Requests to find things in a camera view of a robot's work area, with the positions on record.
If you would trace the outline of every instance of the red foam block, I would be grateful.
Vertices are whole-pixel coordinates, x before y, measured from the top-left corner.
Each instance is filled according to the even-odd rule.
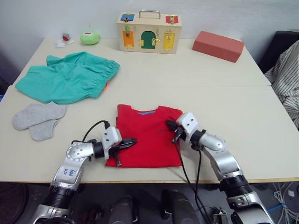
[[[201,31],[192,49],[230,62],[236,62],[243,51],[243,47],[242,41]]]

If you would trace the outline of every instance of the green toy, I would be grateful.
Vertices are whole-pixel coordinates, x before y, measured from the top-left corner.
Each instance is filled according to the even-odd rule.
[[[85,32],[81,34],[80,40],[86,45],[92,45],[99,42],[100,35],[93,32]]]

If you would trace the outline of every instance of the dark floor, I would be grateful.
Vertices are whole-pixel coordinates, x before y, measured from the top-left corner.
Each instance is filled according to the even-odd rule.
[[[208,212],[212,211],[210,207],[221,207],[229,214],[232,210],[226,203],[226,195],[218,189],[210,190],[215,185],[199,185],[199,195],[206,206]],[[261,190],[260,185],[251,185],[260,196],[262,202],[267,209],[271,209],[279,205],[274,198],[274,187],[272,183],[263,184],[265,189]],[[295,197],[286,194],[287,206],[295,212],[299,212],[299,182],[294,182],[289,190],[293,191]],[[24,214],[17,224],[28,224],[30,217],[35,212],[37,205],[42,202],[48,192],[48,185],[29,184],[29,201]],[[170,224],[171,220],[162,220],[159,216],[160,196],[163,189],[175,189],[184,193],[194,208],[196,208],[194,194],[187,184],[84,184],[82,192],[78,194],[78,199],[74,211],[74,219],[78,221],[84,211],[94,206],[100,206],[105,210],[105,216],[97,223],[104,224],[107,220],[110,207],[119,198],[125,195],[131,195],[139,200],[139,223],[140,224]],[[200,223],[204,223],[199,211],[196,209]],[[281,208],[270,212],[275,222],[281,215]]]

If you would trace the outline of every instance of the striped cloth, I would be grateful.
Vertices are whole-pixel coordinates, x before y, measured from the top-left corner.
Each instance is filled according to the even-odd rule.
[[[265,76],[299,128],[299,41],[279,56],[276,65]]]

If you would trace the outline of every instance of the white cable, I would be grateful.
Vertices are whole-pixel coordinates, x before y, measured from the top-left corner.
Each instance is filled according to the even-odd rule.
[[[289,187],[293,184],[293,182],[291,182],[284,190],[283,194],[282,194],[282,188],[285,187],[285,183],[282,185],[282,187],[280,187],[280,184],[278,183],[278,188],[276,187],[276,185],[274,183],[272,183],[274,188],[275,188],[275,192],[273,193],[274,197],[279,201],[280,204],[284,204],[283,208],[282,208],[282,212],[280,215],[280,218],[278,220],[278,224],[281,222],[283,214],[285,214],[285,223],[286,224],[290,224],[290,218],[294,219],[296,221],[296,224],[298,224],[299,221],[299,213],[296,213],[292,210],[290,210],[286,205],[285,205],[285,193],[287,192],[287,190],[289,189]]]

